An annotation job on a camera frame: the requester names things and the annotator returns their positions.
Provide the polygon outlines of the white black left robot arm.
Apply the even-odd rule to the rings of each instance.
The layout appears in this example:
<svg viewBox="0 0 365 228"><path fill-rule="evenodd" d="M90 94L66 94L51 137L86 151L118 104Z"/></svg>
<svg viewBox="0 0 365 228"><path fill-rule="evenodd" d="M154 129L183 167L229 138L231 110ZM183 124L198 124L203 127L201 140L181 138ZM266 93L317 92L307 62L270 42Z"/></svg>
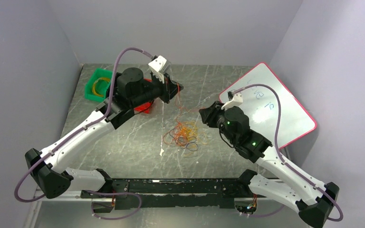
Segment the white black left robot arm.
<svg viewBox="0 0 365 228"><path fill-rule="evenodd" d="M113 77L113 95L109 95L78 127L41 151L34 148L25 154L31 177L42 190L44 197L56 198L66 191L94 191L105 198L112 193L110 176L102 169L84 171L72 169L69 164L85 147L116 130L135 113L134 109L156 98L169 103L183 85L165 73L163 80L151 73L144 79L142 70L130 67Z"/></svg>

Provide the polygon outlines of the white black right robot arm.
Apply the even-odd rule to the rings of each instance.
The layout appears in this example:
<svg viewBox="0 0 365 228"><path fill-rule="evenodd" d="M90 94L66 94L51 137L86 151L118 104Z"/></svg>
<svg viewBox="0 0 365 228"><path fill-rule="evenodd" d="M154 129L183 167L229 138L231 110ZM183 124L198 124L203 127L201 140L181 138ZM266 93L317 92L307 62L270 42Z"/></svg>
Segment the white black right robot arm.
<svg viewBox="0 0 365 228"><path fill-rule="evenodd" d="M282 182L269 183L260 174L253 173L240 181L240 195L252 193L266 196L298 213L313 228L321 228L328 220L339 194L333 182L324 183L284 157L266 137L250 128L249 118L237 106L224 110L223 103L215 101L210 107L199 110L202 122L217 128L240 156L273 173Z"/></svg>

